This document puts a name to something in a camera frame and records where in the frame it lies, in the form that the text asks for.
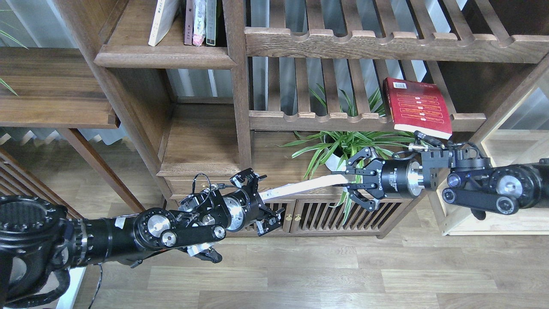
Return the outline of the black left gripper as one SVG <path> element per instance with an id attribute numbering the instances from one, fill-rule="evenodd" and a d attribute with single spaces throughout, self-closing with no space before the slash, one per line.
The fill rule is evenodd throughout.
<path id="1" fill-rule="evenodd" d="M 246 169 L 230 178 L 230 182 L 241 190 L 223 196 L 230 219 L 226 230 L 237 232 L 255 222 L 258 236 L 263 236 L 282 226 L 285 209 L 273 211 L 259 197 L 258 183 L 266 177 L 255 173 L 253 169 Z"/>

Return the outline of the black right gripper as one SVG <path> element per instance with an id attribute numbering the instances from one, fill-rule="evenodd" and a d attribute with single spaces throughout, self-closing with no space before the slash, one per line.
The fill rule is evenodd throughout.
<path id="1" fill-rule="evenodd" d="M 352 201 L 370 212 L 379 209 L 381 198 L 416 198 L 424 189 L 423 167 L 417 160 L 381 160 L 373 147 L 365 147 L 351 156 L 344 174 L 365 177 L 365 183 L 347 183 L 343 187 Z M 362 195 L 359 189 L 372 195 L 372 200 Z"/>

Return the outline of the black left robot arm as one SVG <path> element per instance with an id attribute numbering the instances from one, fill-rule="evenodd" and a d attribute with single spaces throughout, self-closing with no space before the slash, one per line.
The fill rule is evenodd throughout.
<path id="1" fill-rule="evenodd" d="M 282 225 L 284 209 L 262 200 L 262 177 L 249 168 L 225 184 L 210 184 L 181 201 L 178 210 L 147 209 L 100 219 L 68 219 L 67 208 L 33 196 L 2 196 L 1 305 L 41 306 L 59 299 L 70 285 L 69 270 L 116 261 L 136 267 L 168 250 L 218 263 L 216 242 L 251 224 L 262 236 Z"/>

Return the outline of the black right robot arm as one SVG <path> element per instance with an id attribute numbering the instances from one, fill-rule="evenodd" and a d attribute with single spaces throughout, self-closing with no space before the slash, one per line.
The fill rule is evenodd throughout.
<path id="1" fill-rule="evenodd" d="M 420 131 L 414 135 L 408 157 L 393 154 L 392 160 L 382 160 L 373 148 L 365 148 L 348 160 L 345 173 L 362 178 L 360 183 L 344 184 L 353 201 L 375 211 L 382 198 L 416 198 L 423 189 L 435 190 L 438 172 L 448 168 L 443 200 L 471 209 L 479 220 L 487 212 L 513 215 L 520 209 L 548 207 L 547 158 L 493 167 L 474 143 L 445 145 Z"/>

